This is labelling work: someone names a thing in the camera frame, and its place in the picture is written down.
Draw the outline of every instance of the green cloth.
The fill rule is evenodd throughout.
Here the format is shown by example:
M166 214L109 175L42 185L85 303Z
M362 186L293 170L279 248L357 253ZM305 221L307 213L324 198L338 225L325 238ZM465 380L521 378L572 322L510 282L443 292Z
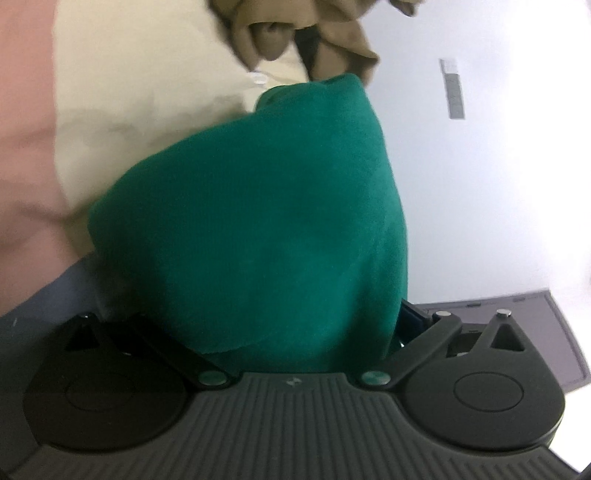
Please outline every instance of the green cloth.
M360 372L406 292L400 199L352 74L269 90L140 162L89 230L147 313L232 374Z

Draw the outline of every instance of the pink fabric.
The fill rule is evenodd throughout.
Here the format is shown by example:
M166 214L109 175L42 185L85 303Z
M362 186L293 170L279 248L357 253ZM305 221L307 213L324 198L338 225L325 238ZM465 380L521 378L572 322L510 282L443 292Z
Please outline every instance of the pink fabric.
M54 168L56 2L0 1L0 315L77 260Z

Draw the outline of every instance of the white button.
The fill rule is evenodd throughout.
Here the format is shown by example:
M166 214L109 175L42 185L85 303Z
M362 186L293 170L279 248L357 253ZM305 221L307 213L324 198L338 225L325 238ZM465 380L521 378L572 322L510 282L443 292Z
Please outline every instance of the white button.
M257 85L265 85L269 81L269 77L261 72L250 72L251 79Z

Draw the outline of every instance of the beige fabric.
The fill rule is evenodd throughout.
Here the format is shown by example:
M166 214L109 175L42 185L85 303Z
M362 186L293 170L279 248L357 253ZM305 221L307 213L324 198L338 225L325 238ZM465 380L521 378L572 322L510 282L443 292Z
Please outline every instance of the beige fabric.
M357 19L376 0L212 0L212 8L230 24L236 55L251 70L262 59L274 60L293 39L294 31L318 25L320 44L310 70L313 80L344 72L367 84L379 57ZM423 0L390 0L413 16Z
M293 43L259 65L266 83L250 73L206 0L60 0L53 34L55 164L74 213L143 158L307 80Z

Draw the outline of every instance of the brown fabric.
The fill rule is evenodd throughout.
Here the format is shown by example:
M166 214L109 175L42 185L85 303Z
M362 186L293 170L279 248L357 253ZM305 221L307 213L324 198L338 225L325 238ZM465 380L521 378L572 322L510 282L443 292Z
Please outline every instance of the brown fabric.
M238 58L255 70L262 59L275 60L294 38L295 30L317 26L320 35L309 68L312 80L349 72L364 84L379 57L370 48L358 19L376 0L212 0L212 8L230 25ZM423 0L390 0L412 17Z

